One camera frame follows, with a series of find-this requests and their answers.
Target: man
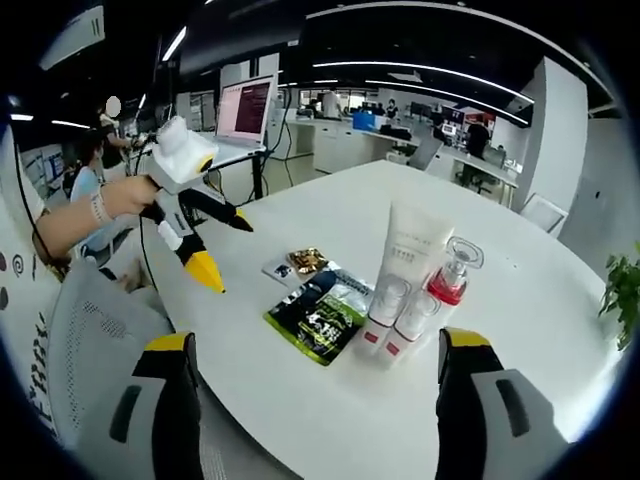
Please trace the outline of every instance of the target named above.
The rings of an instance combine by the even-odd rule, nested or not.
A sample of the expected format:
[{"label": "man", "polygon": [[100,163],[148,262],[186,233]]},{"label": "man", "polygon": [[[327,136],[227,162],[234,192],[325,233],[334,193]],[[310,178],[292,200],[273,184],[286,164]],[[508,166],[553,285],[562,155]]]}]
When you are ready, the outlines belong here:
[{"label": "man", "polygon": [[340,99],[336,94],[335,87],[332,87],[328,93],[324,94],[322,99],[322,113],[325,118],[340,118]]},{"label": "man", "polygon": [[398,107],[396,107],[396,101],[391,98],[389,99],[389,105],[387,106],[387,117],[393,119],[398,115]]},{"label": "man", "polygon": [[467,140],[467,152],[474,157],[482,158],[482,152],[489,142],[489,131],[480,121],[475,121],[469,125],[469,138]]}]

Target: potted plant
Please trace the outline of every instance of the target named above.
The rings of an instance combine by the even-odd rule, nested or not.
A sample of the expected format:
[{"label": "potted plant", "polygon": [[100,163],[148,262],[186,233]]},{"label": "potted plant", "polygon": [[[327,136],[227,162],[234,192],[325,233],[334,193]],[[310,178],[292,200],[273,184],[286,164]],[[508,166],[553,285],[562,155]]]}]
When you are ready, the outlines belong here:
[{"label": "potted plant", "polygon": [[[640,254],[640,242],[636,242],[635,247]],[[640,259],[632,263],[626,255],[611,255],[606,266],[609,275],[599,316],[618,317],[618,350],[623,350],[631,341],[633,327],[640,318]]]}]

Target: wall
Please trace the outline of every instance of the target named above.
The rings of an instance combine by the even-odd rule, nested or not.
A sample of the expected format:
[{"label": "wall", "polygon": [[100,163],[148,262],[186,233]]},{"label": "wall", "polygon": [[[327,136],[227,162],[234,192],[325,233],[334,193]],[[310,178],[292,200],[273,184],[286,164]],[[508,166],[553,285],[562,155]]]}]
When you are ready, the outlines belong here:
[{"label": "wall", "polygon": [[638,156],[622,120],[589,120],[580,184],[558,239],[604,280],[609,254],[638,256],[639,205]]},{"label": "wall", "polygon": [[529,128],[520,128],[504,118],[497,117],[491,145],[495,148],[502,145],[507,151],[508,158],[515,158],[518,163],[523,163],[529,131]]},{"label": "wall", "polygon": [[548,58],[536,68],[532,87],[536,103],[512,207],[519,211],[538,193],[569,212],[587,143],[587,87]]}]

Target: small package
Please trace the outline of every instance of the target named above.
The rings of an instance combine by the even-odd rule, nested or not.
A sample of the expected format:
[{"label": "small package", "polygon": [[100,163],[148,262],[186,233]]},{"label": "small package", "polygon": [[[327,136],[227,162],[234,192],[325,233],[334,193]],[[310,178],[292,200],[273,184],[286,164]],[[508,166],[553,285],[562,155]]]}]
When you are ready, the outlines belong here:
[{"label": "small package", "polygon": [[264,318],[302,353],[327,366],[364,324],[372,298],[371,286],[329,262]]}]

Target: desk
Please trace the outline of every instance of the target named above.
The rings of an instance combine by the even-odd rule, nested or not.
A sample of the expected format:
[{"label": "desk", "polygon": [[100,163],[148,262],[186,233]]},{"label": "desk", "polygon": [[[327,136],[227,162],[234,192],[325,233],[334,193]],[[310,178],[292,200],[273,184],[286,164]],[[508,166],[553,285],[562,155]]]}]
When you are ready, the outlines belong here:
[{"label": "desk", "polygon": [[513,170],[502,169],[489,162],[485,162],[484,160],[472,155],[467,155],[458,149],[448,147],[446,145],[440,147],[426,171],[427,173],[435,174],[435,176],[442,178],[441,172],[451,172],[454,161],[475,167],[478,170],[497,178],[501,182],[506,183],[510,187],[518,188],[518,183],[516,182],[517,174]]},{"label": "desk", "polygon": [[484,249],[485,265],[470,272],[471,286],[450,323],[489,338],[505,367],[519,369],[547,396],[556,425],[575,438],[585,421],[576,418],[577,404],[608,353],[595,327],[602,280],[510,210],[384,161],[247,205],[252,234],[215,221],[199,226],[224,295],[195,283],[157,234],[145,234],[165,306],[177,329],[195,332],[198,368],[221,402],[307,480],[433,478],[437,345],[389,372],[361,361],[351,346],[325,368],[262,318],[289,292],[260,270],[287,251],[316,246],[374,282],[392,198],[450,219],[457,235]]},{"label": "desk", "polygon": [[416,138],[402,140],[379,132],[354,130],[352,119],[335,121],[296,118],[287,122],[300,130],[314,128],[311,148],[314,153],[313,167],[325,173],[335,173],[385,158],[395,143],[414,146],[420,144]]}]

